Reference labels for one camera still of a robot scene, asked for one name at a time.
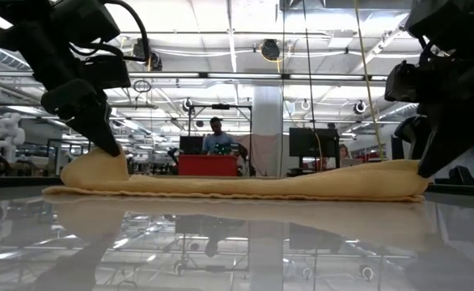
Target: blue shirt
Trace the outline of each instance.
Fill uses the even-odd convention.
[[[235,139],[226,133],[221,133],[218,136],[215,134],[207,135],[203,139],[203,151],[206,150],[209,153],[213,153],[215,145],[221,145],[225,143],[235,143]]]

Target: glossy table surface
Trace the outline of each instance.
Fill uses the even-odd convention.
[[[474,197],[421,204],[0,188],[0,290],[474,290]]]

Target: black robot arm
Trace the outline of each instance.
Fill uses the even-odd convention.
[[[124,56],[107,45],[120,34],[104,4],[118,4],[136,19],[142,32],[143,57]],[[0,48],[19,51],[47,92],[41,105],[99,148],[120,151],[109,124],[111,108],[104,89],[131,85],[125,61],[148,62],[146,29],[136,12],[120,0],[0,0],[0,17],[12,24],[0,28]],[[82,53],[74,46],[92,49]],[[76,53],[89,56],[75,57]],[[99,50],[111,54],[94,55]]]
[[[410,117],[396,135],[425,145],[413,158],[427,178],[474,145],[474,0],[422,0],[405,27],[423,52],[417,65],[403,61],[393,69],[385,99],[419,104],[420,117]]]

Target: black monitor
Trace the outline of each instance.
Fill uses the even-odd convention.
[[[180,150],[183,154],[201,154],[203,137],[180,137]]]
[[[318,140],[310,128],[289,129],[289,156],[291,157],[324,157],[339,156],[340,135],[335,129],[316,129]]]

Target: man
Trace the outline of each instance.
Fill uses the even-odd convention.
[[[213,153],[215,145],[226,144],[226,143],[235,143],[235,139],[226,134],[221,129],[221,120],[217,117],[214,117],[210,120],[210,127],[214,134],[210,134],[203,139],[203,150],[201,154]]]

